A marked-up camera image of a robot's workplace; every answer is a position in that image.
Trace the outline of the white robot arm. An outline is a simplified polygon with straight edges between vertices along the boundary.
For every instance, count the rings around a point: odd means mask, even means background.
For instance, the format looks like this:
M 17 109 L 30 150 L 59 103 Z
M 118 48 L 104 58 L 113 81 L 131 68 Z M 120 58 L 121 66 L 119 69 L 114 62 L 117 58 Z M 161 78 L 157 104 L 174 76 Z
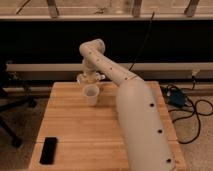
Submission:
M 87 80 L 93 81 L 99 70 L 118 86 L 116 109 L 130 171 L 177 171 L 150 86 L 107 58 L 101 39 L 82 43 L 79 51 Z

